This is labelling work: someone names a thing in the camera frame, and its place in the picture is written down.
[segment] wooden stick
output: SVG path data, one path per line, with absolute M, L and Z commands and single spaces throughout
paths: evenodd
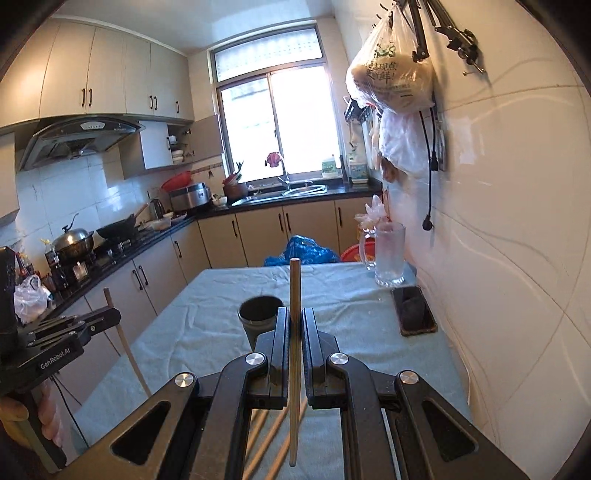
M 108 288 L 103 288 L 103 293 L 105 294 L 105 300 L 107 301 L 107 306 L 112 309 L 113 308 L 113 298 L 111 298 L 111 292 L 109 291 Z M 131 353 L 131 348 L 129 347 L 129 343 L 127 341 L 127 338 L 125 338 L 125 334 L 123 332 L 123 327 L 120 324 L 117 324 L 115 327 L 117 329 L 117 333 L 119 334 L 119 339 L 121 340 L 121 345 L 123 345 L 123 350 L 125 350 L 125 353 L 127 354 L 127 358 L 129 358 L 129 362 L 131 363 L 131 367 L 134 369 L 135 375 L 138 377 L 139 383 L 142 385 L 142 388 L 146 392 L 146 395 L 148 396 L 148 398 L 150 398 L 152 396 L 152 394 L 150 392 L 150 389 L 148 388 L 148 384 L 146 383 L 144 376 L 142 375 L 141 370 L 139 369 L 138 363 L 135 361 L 134 354 Z
M 301 405 L 300 405 L 300 423 L 301 423 L 302 419 L 304 418 L 304 413 L 306 412 L 307 406 L 308 406 L 308 398 L 304 397 L 304 399 L 301 401 Z M 285 440 L 283 441 L 283 445 L 281 445 L 281 449 L 279 450 L 279 453 L 277 454 L 277 457 L 275 458 L 273 465 L 271 465 L 271 468 L 269 469 L 269 473 L 265 477 L 265 480 L 275 480 L 275 477 L 277 477 L 279 470 L 281 470 L 281 467 L 283 466 L 283 462 L 285 461 L 285 457 L 287 456 L 287 450 L 289 450 L 289 448 L 290 448 L 290 437 L 288 435 L 287 437 L 285 437 Z
M 267 433 L 267 436 L 262 441 L 261 446 L 252 457 L 251 463 L 248 464 L 248 467 L 242 475 L 242 480 L 249 480 L 249 478 L 255 472 L 256 468 L 259 466 L 259 463 L 261 463 L 263 455 L 265 455 L 265 452 L 269 448 L 269 445 L 273 441 L 273 438 L 275 438 L 275 435 L 277 435 L 277 431 L 281 427 L 281 423 L 283 423 L 283 420 L 285 419 L 288 410 L 289 408 L 284 408 L 283 410 L 281 410 L 281 413 L 275 419 L 275 422 L 271 426 L 271 430 L 269 431 L 269 433 Z
M 265 424 L 265 420 L 269 415 L 268 410 L 263 410 L 262 413 L 258 416 L 258 420 L 256 421 L 256 425 L 250 431 L 248 435 L 248 443 L 246 444 L 246 455 L 244 458 L 248 458 L 248 454 L 251 452 L 252 448 L 255 446 L 256 439 L 258 438 L 259 433 L 261 432 L 262 426 Z
M 290 365 L 289 365 L 289 407 L 290 407 L 290 466 L 296 466 L 297 442 L 300 416 L 297 408 L 301 397 L 301 261 L 290 260 Z

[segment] white plastic bag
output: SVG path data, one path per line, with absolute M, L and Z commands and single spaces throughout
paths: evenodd
M 414 33 L 397 5 L 392 10 L 392 28 L 389 16 L 384 15 L 372 30 L 349 67 L 349 94 L 358 102 L 399 114 L 429 108 L 433 106 L 431 60 L 413 60 Z
M 429 155 L 418 113 L 396 115 L 384 110 L 379 129 L 379 150 L 392 165 L 412 177 L 429 173 Z
M 14 291 L 14 310 L 24 324 L 31 323 L 47 308 L 47 295 L 37 275 L 31 275 Z

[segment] rice cooker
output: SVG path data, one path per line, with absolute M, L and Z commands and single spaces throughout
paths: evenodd
M 204 183 L 195 183 L 170 192 L 170 203 L 175 213 L 182 213 L 209 205 L 212 191 Z

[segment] range hood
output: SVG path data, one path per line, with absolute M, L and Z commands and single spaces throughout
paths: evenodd
M 112 116 L 79 116 L 49 125 L 40 123 L 16 170 L 32 170 L 101 153 L 141 129 L 139 123 Z

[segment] cabinet door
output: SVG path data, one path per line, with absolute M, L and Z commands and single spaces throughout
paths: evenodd
M 90 313 L 85 299 L 78 300 L 66 310 L 66 315 Z M 79 402 L 84 403 L 103 377 L 119 359 L 106 335 L 99 333 L 84 346 L 84 353 L 63 367 L 58 380 Z
M 312 238 L 321 247 L 339 251 L 334 202 L 300 203 L 283 207 L 289 236 Z
M 175 52 L 152 43 L 150 61 L 152 94 L 154 95 L 154 115 L 175 118 L 177 104 L 175 98 L 174 71 Z
M 281 207 L 236 214 L 249 267 L 262 267 L 265 259 L 285 250 L 287 227 Z
M 212 268 L 247 267 L 236 215 L 199 220 Z
M 134 258 L 134 264 L 157 314 L 187 286 L 170 237 Z
M 125 104 L 127 113 L 154 114 L 150 70 L 150 42 L 126 36 Z
M 168 126 L 164 122 L 140 122 L 145 127 L 139 134 L 146 168 L 169 167 L 173 155 L 168 147 Z
M 365 213 L 365 205 L 371 205 L 371 198 L 335 200 L 336 219 L 339 227 L 339 253 L 359 243 L 355 215 Z
M 187 284 L 191 283 L 203 270 L 211 268 L 197 222 L 174 232 L 171 239 Z
M 191 96 L 191 82 L 189 80 L 189 61 L 187 57 L 174 54 L 173 64 L 170 74 L 174 79 L 176 116 L 186 120 L 193 120 L 195 116 L 193 114 L 193 98 Z
M 59 20 L 48 20 L 39 27 L 0 82 L 0 127 L 39 118 L 43 79 L 59 26 Z
M 90 51 L 86 113 L 125 113 L 125 34 L 97 28 Z
M 86 79 L 95 30 L 81 23 L 61 22 L 43 81 L 42 118 L 86 113 Z
M 107 305 L 103 288 L 107 287 L 111 291 L 113 305 L 121 312 L 120 325 L 123 327 L 125 337 L 130 344 L 156 318 L 156 311 L 146 295 L 143 282 L 139 280 L 140 278 L 141 274 L 136 271 L 134 263 L 129 262 L 85 295 L 90 308 L 97 310 Z M 114 328 L 109 329 L 107 333 L 119 353 L 124 354 L 116 330 Z

